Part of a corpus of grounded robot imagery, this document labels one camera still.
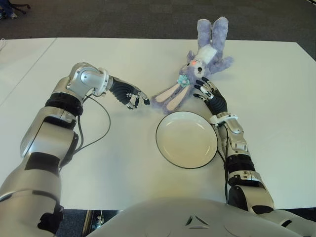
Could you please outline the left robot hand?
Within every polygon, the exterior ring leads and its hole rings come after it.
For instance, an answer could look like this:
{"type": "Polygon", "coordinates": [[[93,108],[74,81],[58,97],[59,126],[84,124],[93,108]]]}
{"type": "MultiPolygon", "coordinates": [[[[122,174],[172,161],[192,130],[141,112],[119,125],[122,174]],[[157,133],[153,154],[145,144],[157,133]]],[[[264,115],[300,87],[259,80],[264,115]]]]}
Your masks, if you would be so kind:
{"type": "Polygon", "coordinates": [[[141,89],[114,76],[109,76],[107,90],[130,110],[138,107],[140,98],[145,105],[150,104],[149,98],[141,89]]]}

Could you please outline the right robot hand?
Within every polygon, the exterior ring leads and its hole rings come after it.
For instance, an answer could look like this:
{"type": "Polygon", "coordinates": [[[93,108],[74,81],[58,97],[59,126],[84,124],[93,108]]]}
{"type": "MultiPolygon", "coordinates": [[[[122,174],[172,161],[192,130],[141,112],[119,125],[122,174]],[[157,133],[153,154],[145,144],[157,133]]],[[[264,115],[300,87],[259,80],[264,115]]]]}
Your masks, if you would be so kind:
{"type": "Polygon", "coordinates": [[[194,93],[193,96],[201,99],[213,115],[228,111],[227,102],[218,88],[207,78],[196,80],[194,87],[202,94],[194,93]]]}

